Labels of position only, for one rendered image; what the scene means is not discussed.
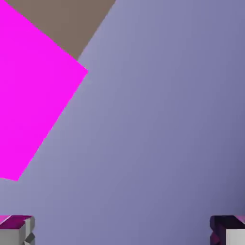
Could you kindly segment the large magenta box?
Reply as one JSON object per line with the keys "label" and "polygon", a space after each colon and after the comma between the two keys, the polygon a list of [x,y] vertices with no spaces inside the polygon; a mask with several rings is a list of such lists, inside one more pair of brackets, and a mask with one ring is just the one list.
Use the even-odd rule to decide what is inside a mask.
{"label": "large magenta box", "polygon": [[0,178],[20,178],[87,72],[0,0]]}

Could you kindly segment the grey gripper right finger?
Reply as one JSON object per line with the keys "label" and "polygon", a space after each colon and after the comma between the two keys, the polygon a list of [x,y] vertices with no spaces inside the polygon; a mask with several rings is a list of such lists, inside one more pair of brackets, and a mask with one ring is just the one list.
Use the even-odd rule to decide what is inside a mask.
{"label": "grey gripper right finger", "polygon": [[210,245],[245,245],[245,215],[210,217]]}

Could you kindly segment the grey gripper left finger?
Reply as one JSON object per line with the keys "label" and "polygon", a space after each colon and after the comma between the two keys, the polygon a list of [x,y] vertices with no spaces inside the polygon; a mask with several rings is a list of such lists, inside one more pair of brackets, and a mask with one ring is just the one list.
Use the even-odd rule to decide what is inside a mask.
{"label": "grey gripper left finger", "polygon": [[31,215],[0,215],[0,245],[35,245],[34,228]]}

